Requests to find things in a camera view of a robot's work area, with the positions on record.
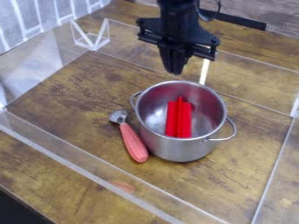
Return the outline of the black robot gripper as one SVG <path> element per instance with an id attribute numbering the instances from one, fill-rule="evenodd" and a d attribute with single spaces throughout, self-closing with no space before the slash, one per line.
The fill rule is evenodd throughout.
<path id="1" fill-rule="evenodd" d="M 219 38 L 201 28 L 196 10 L 160 10 L 160 17 L 136 20 L 138 39 L 158 47 L 165 71 L 180 74 L 192 55 L 215 60 Z"/>

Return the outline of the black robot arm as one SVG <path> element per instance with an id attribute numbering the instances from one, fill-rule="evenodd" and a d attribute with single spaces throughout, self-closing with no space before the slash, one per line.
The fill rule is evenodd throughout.
<path id="1" fill-rule="evenodd" d="M 169 74 L 180 74 L 192 55 L 215 60 L 220 39 L 201 28 L 198 19 L 211 21 L 200 13 L 200 0 L 156 0 L 160 17 L 136 20 L 137 38 L 157 45 L 162 66 Z"/>

